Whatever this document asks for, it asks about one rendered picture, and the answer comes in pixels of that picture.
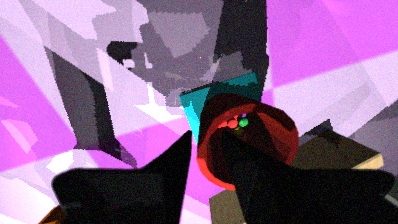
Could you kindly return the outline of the green marble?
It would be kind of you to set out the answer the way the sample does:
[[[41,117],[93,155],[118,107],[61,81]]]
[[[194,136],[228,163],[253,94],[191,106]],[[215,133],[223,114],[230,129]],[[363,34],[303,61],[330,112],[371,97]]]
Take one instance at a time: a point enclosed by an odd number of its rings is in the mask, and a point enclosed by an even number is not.
[[[249,125],[249,120],[246,117],[241,117],[238,121],[241,127],[247,127]]]

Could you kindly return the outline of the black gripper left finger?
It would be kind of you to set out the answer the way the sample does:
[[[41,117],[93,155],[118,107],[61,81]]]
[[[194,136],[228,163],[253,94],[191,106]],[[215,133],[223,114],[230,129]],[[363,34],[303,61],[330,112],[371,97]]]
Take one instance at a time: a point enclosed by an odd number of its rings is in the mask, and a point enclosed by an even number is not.
[[[73,168],[52,179],[66,217],[72,212],[148,212],[154,224],[180,224],[192,156],[192,130],[141,168]]]

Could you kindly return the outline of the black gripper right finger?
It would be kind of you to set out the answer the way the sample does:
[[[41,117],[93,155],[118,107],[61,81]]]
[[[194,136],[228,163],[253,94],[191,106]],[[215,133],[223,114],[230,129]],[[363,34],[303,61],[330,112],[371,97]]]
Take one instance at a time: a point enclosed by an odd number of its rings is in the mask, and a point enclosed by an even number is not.
[[[385,197],[395,183],[381,169],[298,169],[228,131],[221,143],[246,224],[299,224],[317,197]]]

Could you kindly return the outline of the red marble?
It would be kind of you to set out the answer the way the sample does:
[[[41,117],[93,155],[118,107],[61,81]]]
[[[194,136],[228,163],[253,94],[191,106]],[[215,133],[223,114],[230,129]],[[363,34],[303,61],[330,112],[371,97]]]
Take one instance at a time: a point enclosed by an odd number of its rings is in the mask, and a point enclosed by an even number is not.
[[[238,122],[236,119],[231,118],[230,120],[227,121],[227,125],[230,128],[235,128],[237,126]]]

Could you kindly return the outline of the beige flat bar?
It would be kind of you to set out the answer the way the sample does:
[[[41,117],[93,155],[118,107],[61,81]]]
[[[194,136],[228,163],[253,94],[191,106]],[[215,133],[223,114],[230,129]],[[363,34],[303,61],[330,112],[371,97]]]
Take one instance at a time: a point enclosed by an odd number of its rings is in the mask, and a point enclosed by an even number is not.
[[[299,146],[291,166],[298,169],[377,169],[382,154],[348,137],[326,130]],[[224,189],[209,198],[211,224],[246,224],[236,190]]]

